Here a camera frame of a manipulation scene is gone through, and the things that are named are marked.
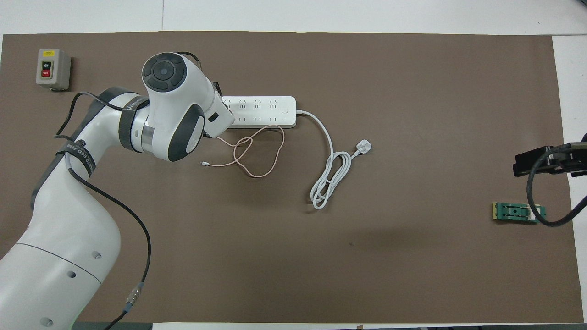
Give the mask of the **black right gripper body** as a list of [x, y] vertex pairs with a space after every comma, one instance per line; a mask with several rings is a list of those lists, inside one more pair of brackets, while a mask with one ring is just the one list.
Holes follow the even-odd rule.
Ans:
[[587, 143], [565, 143], [558, 146], [556, 174], [571, 173], [572, 177], [587, 175]]

